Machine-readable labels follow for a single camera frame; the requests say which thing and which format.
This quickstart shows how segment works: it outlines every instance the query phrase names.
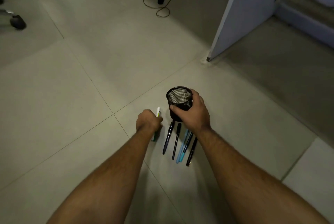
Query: chair wheel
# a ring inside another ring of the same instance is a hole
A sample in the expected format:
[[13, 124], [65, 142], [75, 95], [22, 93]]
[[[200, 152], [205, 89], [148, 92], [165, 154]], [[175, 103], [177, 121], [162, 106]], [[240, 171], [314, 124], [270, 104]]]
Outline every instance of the chair wheel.
[[25, 29], [27, 24], [19, 15], [14, 15], [12, 19], [10, 19], [10, 24], [16, 29]]

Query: black pen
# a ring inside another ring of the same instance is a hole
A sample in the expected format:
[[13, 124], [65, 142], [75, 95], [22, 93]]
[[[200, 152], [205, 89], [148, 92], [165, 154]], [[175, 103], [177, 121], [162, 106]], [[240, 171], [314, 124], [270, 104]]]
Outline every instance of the black pen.
[[176, 152], [176, 147], [177, 147], [177, 140], [179, 139], [180, 131], [181, 131], [181, 123], [179, 123], [177, 125], [177, 129], [176, 129], [176, 139], [175, 139], [175, 145], [174, 145], [172, 160], [174, 160], [174, 157], [175, 157], [175, 152]]
[[186, 164], [186, 166], [188, 166], [188, 167], [191, 163], [192, 156], [194, 155], [196, 144], [197, 144], [197, 137], [195, 138], [194, 143], [192, 144], [192, 147], [191, 147], [191, 150], [190, 150], [190, 154], [189, 154], [187, 164]]
[[170, 123], [169, 129], [168, 129], [168, 134], [167, 134], [167, 138], [166, 138], [166, 141], [165, 141], [164, 150], [162, 151], [162, 154], [165, 154], [165, 152], [167, 150], [168, 142], [169, 142], [170, 136], [172, 135], [174, 125], [175, 125], [175, 121], [173, 120]]
[[190, 136], [189, 136], [189, 138], [188, 138], [188, 141], [187, 141], [187, 143], [186, 143], [186, 146], [184, 146], [184, 150], [183, 150], [183, 152], [182, 152], [182, 154], [181, 154], [180, 162], [182, 162], [182, 160], [183, 160], [183, 157], [184, 157], [184, 155], [185, 155], [185, 153], [186, 153], [186, 151], [187, 151], [188, 146], [190, 145], [190, 141], [191, 141], [191, 138], [192, 138], [193, 135], [194, 135], [193, 133], [190, 133]]

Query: pen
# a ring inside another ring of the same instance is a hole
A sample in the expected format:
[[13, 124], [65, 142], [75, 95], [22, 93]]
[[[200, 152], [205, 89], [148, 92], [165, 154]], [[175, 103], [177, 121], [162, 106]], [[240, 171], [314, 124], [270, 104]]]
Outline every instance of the pen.
[[177, 140], [179, 139], [180, 131], [181, 131], [181, 123], [179, 123], [177, 125], [177, 129], [176, 129], [176, 139], [175, 139], [175, 144], [174, 144], [172, 160], [174, 160], [174, 157], [175, 157], [175, 152], [176, 152], [176, 147], [177, 147]]
[[190, 145], [190, 141], [191, 141], [191, 138], [192, 138], [193, 135], [194, 135], [193, 133], [190, 133], [190, 136], [189, 136], [189, 138], [188, 138], [188, 141], [187, 141], [187, 143], [186, 143], [186, 146], [184, 147], [184, 150], [183, 150], [183, 152], [182, 152], [182, 154], [181, 154], [180, 162], [182, 162], [182, 160], [183, 160], [183, 157], [184, 157], [184, 155], [185, 155], [185, 153], [186, 153], [186, 151], [187, 151], [188, 146]]
[[195, 138], [194, 143], [192, 144], [192, 147], [191, 147], [191, 150], [190, 150], [190, 154], [189, 154], [187, 164], [186, 164], [186, 166], [188, 166], [188, 167], [191, 163], [192, 156], [194, 155], [196, 144], [197, 144], [197, 137]]
[[165, 154], [165, 152], [167, 150], [168, 142], [169, 142], [170, 136], [172, 135], [174, 125], [175, 125], [175, 121], [173, 120], [170, 123], [169, 129], [168, 129], [168, 134], [167, 134], [167, 138], [166, 138], [166, 141], [165, 141], [164, 150], [162, 150], [162, 154]]
[[184, 143], [185, 143], [185, 141], [186, 141], [186, 139], [187, 139], [187, 137], [188, 137], [188, 134], [189, 134], [189, 130], [187, 129], [186, 132], [185, 132], [185, 134], [184, 134], [184, 139], [183, 139], [183, 141], [182, 141], [182, 144], [181, 144], [181, 148], [180, 148], [179, 154], [178, 154], [178, 156], [177, 156], [177, 158], [176, 158], [176, 163], [179, 163], [179, 161], [180, 161], [181, 153], [182, 153], [182, 150], [183, 150], [183, 147], [184, 147]]
[[[159, 116], [160, 116], [160, 107], [158, 107], [158, 109], [157, 109], [157, 114], [156, 114], [156, 117], [157, 117], [157, 118], [158, 118]], [[152, 141], [157, 141], [158, 136], [159, 136], [159, 132], [155, 132], [154, 135], [153, 135]]]

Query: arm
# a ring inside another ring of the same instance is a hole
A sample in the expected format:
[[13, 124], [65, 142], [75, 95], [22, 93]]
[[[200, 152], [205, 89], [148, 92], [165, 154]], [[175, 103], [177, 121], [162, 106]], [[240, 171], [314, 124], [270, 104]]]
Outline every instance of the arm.
[[47, 223], [124, 223], [148, 143], [161, 121], [144, 110], [138, 116], [136, 134], [83, 180]]
[[329, 224], [310, 204], [250, 162], [210, 127], [204, 101], [194, 90], [193, 107], [176, 113], [198, 138], [237, 221]]

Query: mesh cup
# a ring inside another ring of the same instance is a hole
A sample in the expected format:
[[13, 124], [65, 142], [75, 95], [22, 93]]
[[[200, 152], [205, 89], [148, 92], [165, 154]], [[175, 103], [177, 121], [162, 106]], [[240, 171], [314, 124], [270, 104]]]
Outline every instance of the mesh cup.
[[[192, 92], [189, 88], [186, 87], [173, 87], [169, 89], [166, 94], [168, 100], [168, 106], [175, 105], [176, 107], [187, 111], [192, 107]], [[170, 117], [177, 121], [182, 122], [181, 118], [179, 118], [174, 112], [169, 109]]]

